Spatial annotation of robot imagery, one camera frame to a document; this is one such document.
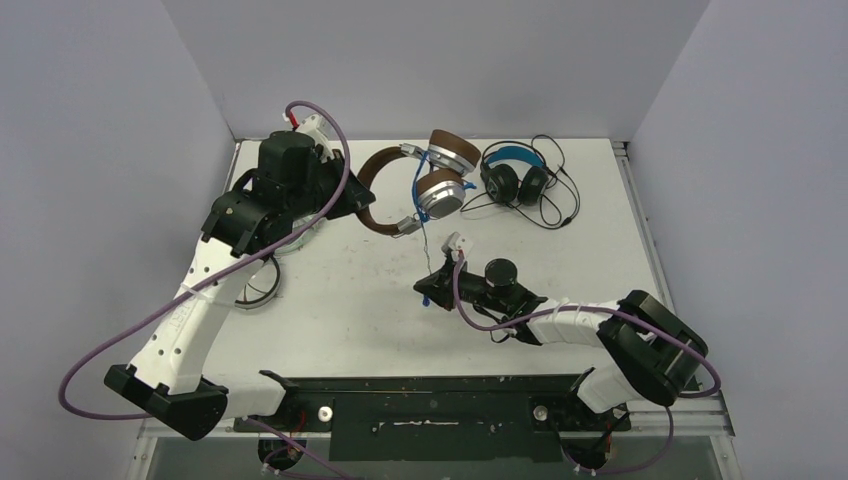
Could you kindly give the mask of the white black headphones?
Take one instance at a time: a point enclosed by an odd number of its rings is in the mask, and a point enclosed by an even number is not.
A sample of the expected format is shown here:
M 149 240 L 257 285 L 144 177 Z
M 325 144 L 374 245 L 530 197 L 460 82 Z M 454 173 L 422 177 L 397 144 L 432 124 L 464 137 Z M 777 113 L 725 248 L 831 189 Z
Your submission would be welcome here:
M 234 302 L 240 310 L 255 310 L 274 300 L 282 287 L 282 269 L 276 257 L 271 257 L 247 282 Z

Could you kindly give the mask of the mint green headphones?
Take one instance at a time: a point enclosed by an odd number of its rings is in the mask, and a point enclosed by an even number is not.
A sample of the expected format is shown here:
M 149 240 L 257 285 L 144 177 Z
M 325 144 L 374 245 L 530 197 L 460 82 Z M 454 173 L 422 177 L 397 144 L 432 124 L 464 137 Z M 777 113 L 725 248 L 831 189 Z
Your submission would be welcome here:
M 304 233 L 302 233 L 299 237 L 293 240 L 290 243 L 287 243 L 278 249 L 275 250 L 274 256 L 276 258 L 281 258 L 284 256 L 288 256 L 294 254 L 300 250 L 302 250 L 308 243 L 310 243 L 316 236 L 318 231 L 320 230 L 323 220 L 317 222 L 312 225 L 309 229 L 307 229 Z

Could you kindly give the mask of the black blue headphones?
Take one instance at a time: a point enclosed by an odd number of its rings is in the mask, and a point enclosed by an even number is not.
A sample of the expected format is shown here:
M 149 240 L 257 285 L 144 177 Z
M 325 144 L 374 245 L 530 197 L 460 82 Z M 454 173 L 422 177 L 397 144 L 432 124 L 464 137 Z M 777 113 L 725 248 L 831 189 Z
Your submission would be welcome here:
M 537 205 L 551 174 L 542 154 L 529 144 L 496 142 L 481 157 L 481 179 L 498 204 Z

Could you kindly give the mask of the brown headphones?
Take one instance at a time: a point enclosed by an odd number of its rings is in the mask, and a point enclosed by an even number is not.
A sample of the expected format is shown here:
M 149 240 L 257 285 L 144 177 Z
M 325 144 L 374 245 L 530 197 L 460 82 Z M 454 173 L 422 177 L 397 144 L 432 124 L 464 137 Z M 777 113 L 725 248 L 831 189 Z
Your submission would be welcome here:
M 357 218 L 367 229 L 385 236 L 410 235 L 430 220 L 438 220 L 458 211 L 464 205 L 469 188 L 466 176 L 481 161 L 481 151 L 467 140 L 445 130 L 431 132 L 425 148 L 404 143 L 384 148 L 371 155 L 363 164 L 357 178 L 371 187 L 381 170 L 394 161 L 418 161 L 410 195 L 415 213 L 394 224 L 377 222 L 366 207 Z

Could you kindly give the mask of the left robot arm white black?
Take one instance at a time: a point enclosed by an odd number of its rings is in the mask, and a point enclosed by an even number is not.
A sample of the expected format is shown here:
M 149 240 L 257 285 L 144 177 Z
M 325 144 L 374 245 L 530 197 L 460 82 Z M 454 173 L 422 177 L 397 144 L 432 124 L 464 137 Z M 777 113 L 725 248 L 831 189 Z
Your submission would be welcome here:
M 105 385 L 192 441 L 228 418 L 291 427 L 299 403 L 281 382 L 264 373 L 205 375 L 206 359 L 248 281 L 304 233 L 295 221 L 344 217 L 374 200 L 351 172 L 348 142 L 332 149 L 314 134 L 272 133 L 256 167 L 213 202 L 183 285 L 153 317 L 156 330 L 128 363 L 109 368 Z

